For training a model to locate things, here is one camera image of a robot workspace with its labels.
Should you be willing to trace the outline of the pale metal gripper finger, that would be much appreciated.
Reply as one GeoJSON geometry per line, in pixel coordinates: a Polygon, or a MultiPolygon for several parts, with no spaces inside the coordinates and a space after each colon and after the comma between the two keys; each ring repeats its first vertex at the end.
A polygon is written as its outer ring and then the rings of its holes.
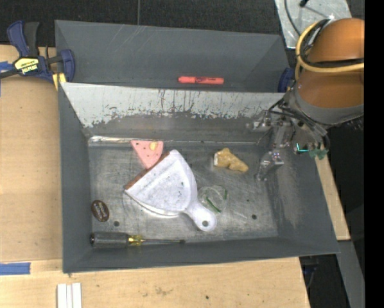
{"type": "Polygon", "coordinates": [[[259,160],[259,168],[255,175],[256,180],[264,181],[270,173],[284,165],[279,151],[267,151],[259,160]]]}
{"type": "Polygon", "coordinates": [[[247,123],[248,131],[267,131],[272,127],[272,116],[269,110],[263,110],[257,119],[247,123]]]}

